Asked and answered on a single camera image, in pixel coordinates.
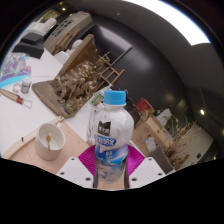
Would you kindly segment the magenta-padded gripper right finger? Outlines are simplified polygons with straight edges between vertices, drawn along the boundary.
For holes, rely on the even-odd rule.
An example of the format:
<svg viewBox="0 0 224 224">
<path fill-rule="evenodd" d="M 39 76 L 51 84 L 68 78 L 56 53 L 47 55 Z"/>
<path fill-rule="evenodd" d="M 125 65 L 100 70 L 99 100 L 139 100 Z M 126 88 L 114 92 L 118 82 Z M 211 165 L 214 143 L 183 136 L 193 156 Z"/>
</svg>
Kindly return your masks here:
<svg viewBox="0 0 224 224">
<path fill-rule="evenodd" d="M 125 188 L 140 188 L 166 176 L 154 158 L 145 157 L 137 149 L 128 146 L 125 171 Z"/>
</svg>

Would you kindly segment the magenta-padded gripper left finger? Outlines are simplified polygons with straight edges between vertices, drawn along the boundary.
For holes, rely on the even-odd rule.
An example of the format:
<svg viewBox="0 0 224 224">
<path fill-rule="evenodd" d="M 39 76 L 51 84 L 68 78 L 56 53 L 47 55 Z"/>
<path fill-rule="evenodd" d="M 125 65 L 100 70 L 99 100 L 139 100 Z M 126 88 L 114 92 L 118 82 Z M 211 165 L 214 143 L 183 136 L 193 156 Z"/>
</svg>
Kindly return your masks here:
<svg viewBox="0 0 224 224">
<path fill-rule="evenodd" d="M 91 146 L 78 157 L 70 157 L 57 172 L 57 176 L 84 188 L 96 188 L 98 177 L 94 149 Z"/>
</svg>

